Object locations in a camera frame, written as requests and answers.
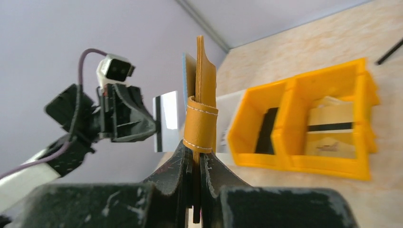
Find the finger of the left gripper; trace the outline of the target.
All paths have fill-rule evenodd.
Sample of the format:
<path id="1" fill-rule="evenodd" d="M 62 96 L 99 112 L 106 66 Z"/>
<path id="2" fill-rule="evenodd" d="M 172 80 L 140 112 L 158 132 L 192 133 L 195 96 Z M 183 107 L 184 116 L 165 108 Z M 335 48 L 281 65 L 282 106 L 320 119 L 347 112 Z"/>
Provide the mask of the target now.
<path id="1" fill-rule="evenodd" d="M 114 143 L 134 143 L 153 136 L 157 124 L 148 112 L 141 89 L 123 84 L 112 85 L 113 92 L 113 136 Z"/>

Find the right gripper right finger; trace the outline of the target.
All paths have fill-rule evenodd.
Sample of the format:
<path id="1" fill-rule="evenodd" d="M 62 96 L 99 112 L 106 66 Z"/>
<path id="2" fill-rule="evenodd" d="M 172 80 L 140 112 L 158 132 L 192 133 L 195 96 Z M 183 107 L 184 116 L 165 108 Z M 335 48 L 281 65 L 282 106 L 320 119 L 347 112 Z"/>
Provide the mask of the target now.
<path id="1" fill-rule="evenodd" d="M 205 228 L 355 228 L 349 204 L 327 188 L 253 187 L 214 154 L 203 154 L 202 225 Z"/>

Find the white storage bin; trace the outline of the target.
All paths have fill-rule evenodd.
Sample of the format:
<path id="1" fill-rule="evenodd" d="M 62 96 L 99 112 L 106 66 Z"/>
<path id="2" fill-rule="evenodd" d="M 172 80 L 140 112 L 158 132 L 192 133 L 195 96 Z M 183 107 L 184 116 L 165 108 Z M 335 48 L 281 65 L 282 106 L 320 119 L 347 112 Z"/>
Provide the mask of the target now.
<path id="1" fill-rule="evenodd" d="M 217 118 L 216 153 L 230 153 L 227 134 L 246 90 L 218 96 L 216 99 Z"/>

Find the yellow double storage bin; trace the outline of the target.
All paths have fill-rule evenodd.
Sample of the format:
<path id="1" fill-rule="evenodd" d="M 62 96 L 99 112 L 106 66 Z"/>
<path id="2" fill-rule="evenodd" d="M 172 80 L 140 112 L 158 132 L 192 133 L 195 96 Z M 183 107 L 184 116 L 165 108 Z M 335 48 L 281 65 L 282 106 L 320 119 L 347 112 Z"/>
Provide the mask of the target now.
<path id="1" fill-rule="evenodd" d="M 354 104 L 355 159 L 305 155 L 309 110 L 325 96 Z M 377 151 L 371 111 L 379 103 L 365 58 L 251 87 L 246 89 L 227 134 L 228 147 L 239 166 L 366 181 L 371 178 L 369 155 Z M 264 114 L 273 107 L 278 107 L 271 133 L 275 154 L 255 153 Z"/>

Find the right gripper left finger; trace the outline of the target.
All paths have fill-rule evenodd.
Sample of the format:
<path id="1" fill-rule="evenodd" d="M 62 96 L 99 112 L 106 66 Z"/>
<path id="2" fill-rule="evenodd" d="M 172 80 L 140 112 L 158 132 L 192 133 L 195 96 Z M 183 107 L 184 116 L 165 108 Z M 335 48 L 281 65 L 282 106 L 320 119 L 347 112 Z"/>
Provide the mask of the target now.
<path id="1" fill-rule="evenodd" d="M 140 183 L 54 183 L 28 195 L 15 228 L 184 228 L 191 151 L 180 142 Z"/>

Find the card with black stripe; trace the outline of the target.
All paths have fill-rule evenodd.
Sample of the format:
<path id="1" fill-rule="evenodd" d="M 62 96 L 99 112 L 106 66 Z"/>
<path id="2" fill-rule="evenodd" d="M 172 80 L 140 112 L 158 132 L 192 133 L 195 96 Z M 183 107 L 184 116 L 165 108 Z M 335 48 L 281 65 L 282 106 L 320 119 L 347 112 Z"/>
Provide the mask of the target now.
<path id="1" fill-rule="evenodd" d="M 173 152 L 179 139 L 178 92 L 171 91 L 153 98 L 153 117 L 157 123 L 155 152 Z"/>

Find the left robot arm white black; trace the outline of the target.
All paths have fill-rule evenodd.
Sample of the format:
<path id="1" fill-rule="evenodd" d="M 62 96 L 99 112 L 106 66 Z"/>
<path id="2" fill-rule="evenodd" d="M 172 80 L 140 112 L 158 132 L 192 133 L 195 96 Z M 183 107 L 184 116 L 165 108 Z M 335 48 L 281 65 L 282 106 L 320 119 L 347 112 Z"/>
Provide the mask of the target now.
<path id="1" fill-rule="evenodd" d="M 96 89 L 99 103 L 85 93 L 77 96 L 72 84 L 45 106 L 45 112 L 66 134 L 22 164 L 16 172 L 0 177 L 0 210 L 7 211 L 34 188 L 62 178 L 77 169 L 92 145 L 104 139 L 134 143 L 152 136 L 157 123 L 147 111 L 141 89 L 108 84 Z"/>

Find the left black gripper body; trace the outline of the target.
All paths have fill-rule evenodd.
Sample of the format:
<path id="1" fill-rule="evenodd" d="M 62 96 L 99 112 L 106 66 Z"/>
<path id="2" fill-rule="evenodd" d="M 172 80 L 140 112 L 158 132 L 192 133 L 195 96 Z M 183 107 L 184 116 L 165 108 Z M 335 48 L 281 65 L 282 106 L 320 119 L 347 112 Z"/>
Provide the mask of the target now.
<path id="1" fill-rule="evenodd" d="M 117 137 L 118 85 L 107 84 L 106 88 L 96 88 L 98 103 L 84 93 L 83 86 L 71 84 L 47 105 L 45 113 L 66 131 L 63 142 L 81 140 L 98 142 Z"/>

